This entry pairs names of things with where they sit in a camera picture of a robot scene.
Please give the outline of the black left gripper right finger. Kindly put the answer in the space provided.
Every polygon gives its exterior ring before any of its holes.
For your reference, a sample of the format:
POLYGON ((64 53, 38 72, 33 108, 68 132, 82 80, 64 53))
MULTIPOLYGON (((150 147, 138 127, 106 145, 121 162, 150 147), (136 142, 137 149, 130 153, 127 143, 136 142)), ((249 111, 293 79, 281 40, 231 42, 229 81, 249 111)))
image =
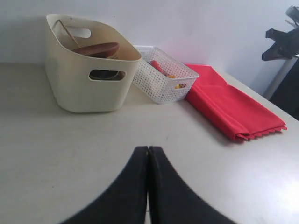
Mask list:
POLYGON ((153 224, 233 224, 179 176, 161 147, 149 147, 149 212, 153 224))

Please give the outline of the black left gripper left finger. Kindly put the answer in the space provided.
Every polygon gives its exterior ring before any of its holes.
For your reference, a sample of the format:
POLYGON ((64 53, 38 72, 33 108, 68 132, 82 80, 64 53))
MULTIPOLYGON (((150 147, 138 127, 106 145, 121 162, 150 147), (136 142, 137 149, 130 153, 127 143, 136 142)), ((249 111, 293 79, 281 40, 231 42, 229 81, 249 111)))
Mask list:
POLYGON ((143 224, 147 207, 148 147, 133 150, 124 169, 92 203, 64 224, 143 224))

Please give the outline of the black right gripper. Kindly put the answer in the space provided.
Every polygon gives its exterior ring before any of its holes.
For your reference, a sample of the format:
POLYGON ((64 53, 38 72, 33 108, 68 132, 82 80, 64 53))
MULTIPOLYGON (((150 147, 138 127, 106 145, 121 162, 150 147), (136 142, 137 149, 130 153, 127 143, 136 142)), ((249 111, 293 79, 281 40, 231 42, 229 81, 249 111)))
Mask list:
POLYGON ((262 53, 263 61, 291 60, 299 57, 299 28, 289 32, 269 29, 265 38, 272 39, 273 45, 262 53))

